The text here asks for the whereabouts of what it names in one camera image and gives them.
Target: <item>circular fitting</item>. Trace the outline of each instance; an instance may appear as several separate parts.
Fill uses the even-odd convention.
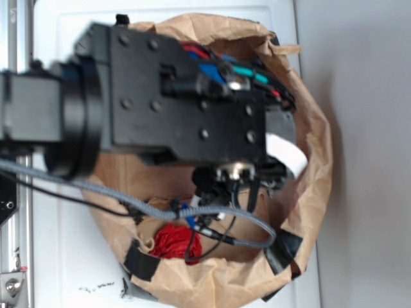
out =
[[[9,210],[11,210],[12,208],[14,208],[14,203],[11,202],[11,201],[7,202],[6,208],[9,209]]]

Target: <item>screw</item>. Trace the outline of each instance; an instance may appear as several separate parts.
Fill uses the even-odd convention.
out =
[[[130,45],[130,37],[128,37],[127,34],[123,33],[119,36],[119,41],[123,46],[128,46]]]
[[[208,108],[208,102],[207,101],[201,101],[200,102],[200,109],[204,111],[207,108]]]
[[[133,106],[133,101],[130,98],[123,98],[120,103],[124,109],[130,109]]]
[[[200,130],[200,138],[205,140],[208,139],[210,137],[210,134],[208,133],[208,131],[203,128],[202,130]]]
[[[245,106],[245,112],[249,115],[252,116],[254,114],[254,109],[251,105]]]
[[[151,50],[155,51],[160,47],[160,45],[157,40],[152,38],[151,40],[148,41],[148,47],[150,47]]]
[[[21,284],[15,278],[12,278],[8,282],[6,282],[6,291],[9,292],[12,297],[20,291],[20,288]]]
[[[162,110],[162,104],[160,101],[152,101],[151,108],[152,110],[159,112]]]
[[[249,130],[246,134],[249,143],[255,143],[257,135],[254,130]]]

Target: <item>black cable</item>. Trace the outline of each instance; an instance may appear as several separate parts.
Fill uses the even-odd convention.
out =
[[[231,191],[231,203],[232,203],[232,206],[233,206],[235,209],[240,209],[240,208],[241,208],[241,207],[240,207],[240,204],[239,204],[239,202],[238,202],[238,191],[239,191],[239,187],[240,187],[239,183],[238,183],[238,182],[235,182],[234,185],[233,185],[233,187],[232,187],[232,191]],[[189,258],[189,257],[188,257],[188,253],[189,253],[189,251],[190,251],[191,245],[192,245],[193,242],[194,242],[194,237],[195,237],[195,234],[196,234],[196,232],[197,232],[196,230],[191,229],[191,238],[190,238],[190,242],[189,242],[188,245],[187,245],[186,251],[184,252],[184,260],[185,260],[186,262],[199,261],[199,260],[201,260],[201,259],[203,259],[203,258],[205,258],[205,257],[208,257],[208,256],[211,255],[213,252],[215,252],[216,249],[217,249],[218,247],[220,247],[220,245],[224,242],[225,238],[229,235],[232,227],[234,226],[234,223],[236,222],[236,218],[237,218],[236,216],[234,216],[234,217],[232,218],[231,224],[229,225],[229,227],[227,228],[227,230],[225,231],[225,233],[221,236],[221,238],[219,238],[218,242],[217,242],[212,248],[210,248],[210,250],[209,250],[208,252],[202,254],[202,255],[199,256],[199,257],[193,257],[193,258]]]
[[[196,230],[191,229],[191,238],[190,238],[190,242],[187,245],[186,251],[184,252],[184,260],[186,262],[199,261],[199,260],[211,255],[218,247],[220,247],[220,245],[223,243],[224,239],[228,236],[228,234],[230,233],[232,227],[234,226],[234,223],[236,222],[236,218],[237,218],[236,216],[234,216],[232,218],[231,224],[229,225],[229,227],[227,228],[227,230],[225,231],[223,236],[221,236],[221,238],[218,240],[218,242],[212,248],[210,248],[210,250],[208,252],[202,254],[199,257],[193,257],[193,258],[188,257],[188,253],[191,249],[191,245],[194,242],[194,237],[195,237],[195,234],[197,232]]]
[[[68,200],[68,201],[71,201],[71,202],[80,203],[82,205],[86,205],[88,207],[92,207],[92,208],[95,208],[95,209],[98,209],[98,210],[102,210],[102,211],[104,211],[106,213],[109,213],[109,214],[112,214],[112,215],[121,216],[121,217],[130,217],[129,214],[114,212],[113,210],[107,209],[107,208],[102,207],[101,205],[95,204],[93,202],[89,202],[89,201],[85,201],[85,200],[81,200],[81,199],[76,199],[76,198],[64,196],[63,194],[58,194],[58,193],[43,189],[41,187],[35,186],[33,184],[26,183],[25,181],[22,181],[22,180],[18,179],[17,177],[11,175],[10,173],[7,173],[7,172],[1,171],[1,170],[0,170],[0,175],[2,177],[4,177],[5,179],[9,180],[9,181],[15,182],[19,185],[26,186],[30,189],[33,189],[35,191],[39,191],[39,192],[44,193],[44,194],[48,194],[48,195],[56,197],[56,198],[62,198],[62,199],[65,199],[65,200]]]

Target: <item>white surface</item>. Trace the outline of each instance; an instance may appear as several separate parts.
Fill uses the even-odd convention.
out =
[[[35,6],[35,58],[46,65],[65,60],[73,42],[91,21],[113,24],[116,13],[131,21],[162,21],[186,12],[229,15],[262,22],[276,31],[280,43],[295,44],[293,5],[281,1],[58,1],[38,0]],[[292,58],[298,65],[298,58]],[[80,196],[76,190],[53,189]],[[34,194],[35,306],[165,307],[138,298],[120,298],[123,273],[89,211],[81,205]],[[111,286],[101,284],[114,282]],[[281,290],[269,303],[257,300],[246,307],[318,308],[319,284],[315,252],[308,271]]]
[[[334,138],[322,307],[411,307],[411,2],[296,3],[302,77]]]
[[[265,134],[267,154],[282,162],[298,178],[307,166],[305,154],[292,142],[273,133]]]

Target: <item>crumpled paper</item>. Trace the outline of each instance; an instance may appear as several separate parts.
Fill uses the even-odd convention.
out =
[[[263,191],[256,215],[303,238],[294,262],[274,275],[262,251],[223,244],[211,258],[194,266],[182,259],[162,260],[150,282],[132,276],[132,282],[160,302],[177,307],[241,307],[289,283],[293,274],[304,273],[324,218],[331,190],[332,148],[329,123],[296,71],[290,70],[286,55],[298,53],[299,46],[275,46],[275,33],[252,21],[207,14],[185,14],[159,24],[130,25],[139,31],[156,31],[179,40],[191,40],[216,52],[247,61],[258,55],[264,64],[291,90],[296,98],[294,114],[297,145],[308,157],[308,167],[296,181],[288,182],[273,199]],[[192,167],[147,167],[133,155],[101,155],[91,180],[149,201],[159,208],[168,198],[190,198]],[[116,200],[85,192],[88,200],[115,210],[124,210]],[[247,192],[240,196],[246,204]],[[136,225],[130,218],[110,216],[92,210],[93,216],[118,261],[123,264],[133,239],[141,251],[153,249],[153,237],[167,222],[144,218]],[[219,231],[229,224],[226,218],[214,223]],[[242,239],[263,240],[267,235],[247,222],[231,232]],[[202,238],[204,251],[213,242]]]

